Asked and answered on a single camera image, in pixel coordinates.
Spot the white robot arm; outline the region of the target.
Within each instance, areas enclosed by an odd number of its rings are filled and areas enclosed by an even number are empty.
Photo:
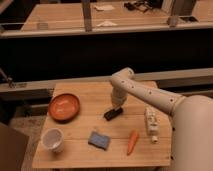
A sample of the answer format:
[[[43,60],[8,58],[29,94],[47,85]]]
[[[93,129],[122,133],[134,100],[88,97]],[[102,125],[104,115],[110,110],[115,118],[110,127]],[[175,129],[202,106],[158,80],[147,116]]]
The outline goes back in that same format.
[[[131,94],[171,118],[173,131],[168,171],[213,169],[213,99],[203,95],[186,97],[145,86],[133,77],[131,68],[111,75],[112,105],[121,107],[127,94]]]

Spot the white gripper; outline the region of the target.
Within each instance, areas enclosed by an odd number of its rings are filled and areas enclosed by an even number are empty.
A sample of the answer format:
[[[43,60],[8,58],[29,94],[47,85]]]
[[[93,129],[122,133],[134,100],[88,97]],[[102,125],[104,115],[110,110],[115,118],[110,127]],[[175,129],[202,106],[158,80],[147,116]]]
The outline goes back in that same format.
[[[117,88],[112,89],[111,93],[111,103],[114,108],[121,107],[127,99],[127,93],[123,90]]]

